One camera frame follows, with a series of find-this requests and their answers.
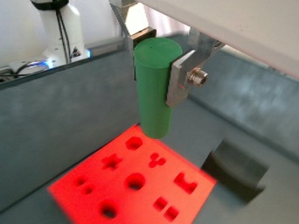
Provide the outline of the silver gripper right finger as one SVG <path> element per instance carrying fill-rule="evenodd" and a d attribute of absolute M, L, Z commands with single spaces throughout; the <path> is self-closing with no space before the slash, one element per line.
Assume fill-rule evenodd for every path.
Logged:
<path fill-rule="evenodd" d="M 186 98 L 190 86 L 200 88 L 208 79 L 208 73 L 202 71 L 206 59 L 225 45 L 194 28 L 189 29 L 186 51 L 170 66 L 168 91 L 165 104 L 173 108 Z"/>

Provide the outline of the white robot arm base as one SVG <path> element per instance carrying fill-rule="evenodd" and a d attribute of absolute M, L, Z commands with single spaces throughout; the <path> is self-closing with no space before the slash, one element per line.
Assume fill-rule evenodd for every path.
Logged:
<path fill-rule="evenodd" d="M 85 49 L 80 13 L 69 0 L 30 0 L 39 12 L 47 46 L 41 58 L 0 67 L 0 81 L 23 77 L 89 57 Z"/>

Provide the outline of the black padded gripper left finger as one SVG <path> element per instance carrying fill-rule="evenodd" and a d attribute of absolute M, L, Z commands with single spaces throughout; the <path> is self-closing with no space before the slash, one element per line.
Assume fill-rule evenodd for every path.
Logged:
<path fill-rule="evenodd" d="M 156 37 L 156 29 L 146 26 L 137 31 L 130 31 L 128 28 L 128 14 L 129 10 L 137 6 L 136 0 L 108 0 L 110 9 L 116 16 L 116 21 L 121 28 L 121 35 L 124 37 L 124 46 L 129 54 L 129 68 L 132 70 L 132 77 L 136 77 L 134 56 L 133 50 L 136 45 L 145 39 Z"/>

